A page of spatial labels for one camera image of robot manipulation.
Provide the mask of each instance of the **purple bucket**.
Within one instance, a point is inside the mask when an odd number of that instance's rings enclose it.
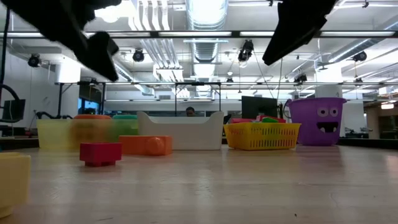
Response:
[[[293,123],[300,123],[297,142],[306,146],[331,146],[340,136],[344,98],[288,100]]]

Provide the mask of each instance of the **white bin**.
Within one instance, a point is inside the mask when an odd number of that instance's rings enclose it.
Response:
[[[210,118],[150,117],[138,112],[139,134],[171,136],[173,150],[219,150],[223,137],[223,112]]]

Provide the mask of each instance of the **cartoon mouth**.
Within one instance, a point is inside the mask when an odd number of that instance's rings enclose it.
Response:
[[[318,122],[317,126],[323,133],[334,133],[337,131],[338,122]]]

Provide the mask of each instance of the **table surface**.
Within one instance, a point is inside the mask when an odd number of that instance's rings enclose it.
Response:
[[[85,167],[32,156],[30,199],[5,223],[398,223],[398,151],[175,151]]]

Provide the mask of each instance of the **computer monitor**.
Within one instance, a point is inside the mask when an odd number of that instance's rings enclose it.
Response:
[[[24,119],[24,111],[25,111],[25,100],[19,100],[19,103],[17,103],[16,100],[6,100],[4,101],[4,107],[2,109],[2,118]]]
[[[242,96],[242,118],[256,119],[258,115],[278,117],[278,101],[272,98]]]

